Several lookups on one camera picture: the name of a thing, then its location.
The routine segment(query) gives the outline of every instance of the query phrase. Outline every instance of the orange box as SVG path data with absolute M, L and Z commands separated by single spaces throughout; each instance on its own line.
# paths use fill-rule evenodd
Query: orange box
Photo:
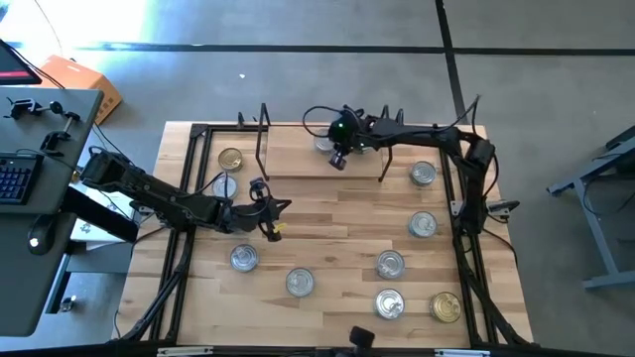
M 95 117 L 95 123 L 97 124 L 101 124 L 108 114 L 121 103 L 121 95 L 105 75 L 70 59 L 52 55 L 40 66 L 40 69 L 66 88 L 101 89 L 103 100 Z M 57 88 L 56 85 L 44 77 L 42 77 L 42 84 L 38 86 Z

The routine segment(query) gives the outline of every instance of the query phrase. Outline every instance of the gray desk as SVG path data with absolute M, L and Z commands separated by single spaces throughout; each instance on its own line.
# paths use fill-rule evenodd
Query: gray desk
M 33 98 L 46 107 L 50 102 L 58 101 L 64 110 L 78 114 L 80 120 L 73 123 L 68 130 L 70 139 L 60 142 L 57 147 L 57 150 L 63 152 L 60 160 L 72 167 L 77 164 L 103 98 L 100 90 L 0 87 L 1 115 L 8 114 L 11 108 L 5 97 L 12 100 Z M 62 130 L 66 123 L 66 118 L 51 111 L 43 112 L 39 117 L 25 114 L 19 120 L 0 119 L 0 152 L 15 152 L 22 148 L 39 150 L 47 134 Z M 36 184 L 33 187 L 27 204 L 0 205 L 0 213 L 55 213 L 62 203 L 71 175 L 72 171 L 64 164 L 44 159 L 37 183 L 45 184 Z
M 64 110 L 81 116 L 83 124 L 71 129 L 71 141 L 60 145 L 64 152 L 63 160 L 75 166 L 101 103 L 101 91 L 0 87 L 2 115 L 7 114 L 10 107 L 8 100 L 4 99 L 7 96 L 13 100 L 34 98 L 42 105 L 56 100 Z M 64 127 L 64 119 L 52 113 L 41 117 L 25 115 L 18 122 L 0 118 L 0 123 L 1 152 L 14 152 L 20 148 L 38 150 L 47 133 Z M 59 206 L 64 197 L 70 176 L 69 168 L 45 158 L 42 175 L 29 199 L 30 204 L 35 199 L 43 207 L 57 210 L 56 205 Z M 35 218 L 35 214 L 27 212 L 0 214 L 0 335 L 3 336 L 28 336 L 35 330 L 75 221 L 74 214 L 61 214 L 53 249 L 46 255 L 35 256 L 27 248 L 27 234 Z

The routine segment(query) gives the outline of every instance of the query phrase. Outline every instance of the keyboard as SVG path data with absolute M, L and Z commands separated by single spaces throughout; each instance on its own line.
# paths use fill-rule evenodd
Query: keyboard
M 40 154 L 0 153 L 0 204 L 27 204 L 43 158 Z

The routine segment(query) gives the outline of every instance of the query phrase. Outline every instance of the computer mouse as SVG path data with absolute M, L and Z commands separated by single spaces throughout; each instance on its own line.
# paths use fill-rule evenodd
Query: computer mouse
M 54 214 L 41 214 L 33 222 L 27 237 L 31 254 L 47 254 L 56 239 L 56 216 Z

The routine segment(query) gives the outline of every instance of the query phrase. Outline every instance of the tin can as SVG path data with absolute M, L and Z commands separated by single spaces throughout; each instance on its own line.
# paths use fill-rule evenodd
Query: tin can
M 227 182 L 226 196 L 225 196 L 225 182 Z M 233 177 L 229 175 L 223 175 L 220 178 L 216 179 L 214 184 L 211 186 L 211 191 L 214 193 L 215 196 L 233 199 L 238 193 L 238 183 Z
M 437 169 L 428 162 L 418 162 L 410 169 L 410 180 L 419 186 L 432 183 L 437 177 Z
M 234 247 L 229 255 L 231 268 L 242 273 L 254 270 L 254 268 L 258 265 L 258 261 L 259 258 L 256 248 L 250 246 L 249 244 L 241 244 Z
M 406 271 L 404 257 L 396 251 L 388 250 L 377 257 L 377 274 L 384 279 L 397 279 Z
M 295 268 L 287 275 L 287 291 L 296 298 L 308 296 L 315 285 L 314 275 L 308 269 Z
M 417 212 L 410 218 L 408 230 L 417 238 L 432 237 L 437 233 L 437 220 L 429 212 Z
M 430 314 L 441 322 L 451 323 L 460 317 L 460 302 L 452 293 L 439 293 L 430 300 Z
M 386 289 L 375 298 L 375 311 L 385 319 L 395 319 L 406 309 L 404 298 L 393 289 Z
M 242 153 L 235 148 L 227 148 L 218 154 L 218 164 L 223 170 L 235 173 L 242 168 Z
M 319 128 L 316 130 L 317 135 L 328 135 L 328 129 Z M 333 151 L 333 142 L 329 138 L 314 137 L 314 145 L 316 150 L 322 154 L 330 154 Z

